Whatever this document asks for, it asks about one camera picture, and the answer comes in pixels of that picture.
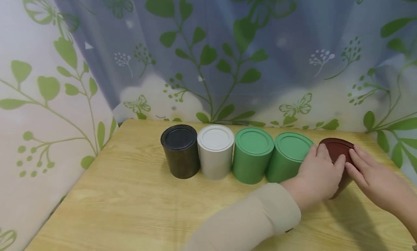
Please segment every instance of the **black can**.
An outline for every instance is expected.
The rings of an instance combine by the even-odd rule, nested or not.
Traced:
[[[164,148],[171,174],[179,179],[188,179],[200,169],[197,132],[186,124],[174,125],[162,133]]]

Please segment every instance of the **cylindrical can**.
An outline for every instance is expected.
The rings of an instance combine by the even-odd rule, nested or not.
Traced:
[[[349,149],[353,149],[353,144],[351,142],[339,138],[326,138],[323,139],[320,143],[326,145],[333,163],[335,163],[340,155],[344,154],[346,156],[346,161],[353,164],[352,158],[349,154]],[[349,183],[351,183],[351,181],[352,178],[349,176],[345,169],[343,171],[343,175],[341,176],[338,190],[331,199],[336,198],[341,193],[341,191],[343,191],[349,185]]]
[[[256,184],[264,177],[274,149],[272,137],[259,128],[240,130],[235,138],[233,174],[245,184]]]
[[[298,174],[298,169],[313,142],[299,133],[281,133],[275,138],[275,147],[266,170],[269,182],[280,183]]]
[[[197,136],[201,172],[210,180],[220,180],[229,172],[233,155],[233,132],[223,125],[204,127]]]
[[[200,169],[197,132],[186,124],[174,125],[162,133],[161,144],[171,174],[178,179],[188,179]]]

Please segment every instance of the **beige sleeve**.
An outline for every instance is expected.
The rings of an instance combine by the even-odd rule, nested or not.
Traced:
[[[208,218],[184,250],[250,251],[268,237],[292,229],[300,219],[290,193],[277,183],[267,183]]]

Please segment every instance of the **green lid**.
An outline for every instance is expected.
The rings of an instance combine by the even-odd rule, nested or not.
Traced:
[[[266,155],[274,149],[272,137],[259,128],[248,127],[240,130],[235,137],[236,146],[252,156]]]
[[[313,142],[299,133],[281,133],[275,138],[278,152],[291,161],[302,162]]]

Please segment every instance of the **wood grain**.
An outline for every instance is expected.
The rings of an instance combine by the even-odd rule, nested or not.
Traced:
[[[160,136],[170,125],[151,120],[124,122],[27,251],[181,250],[206,218],[266,182],[244,185],[232,174],[215,182],[201,172],[187,180],[173,177],[160,145]],[[205,127],[189,125],[197,131]],[[234,133],[242,128],[228,127]],[[326,137],[346,139],[404,177],[366,134],[264,130],[273,138],[283,131],[296,131],[315,143]],[[403,251],[412,245],[405,227],[351,183],[337,199],[305,212],[294,230],[267,239],[255,250]]]

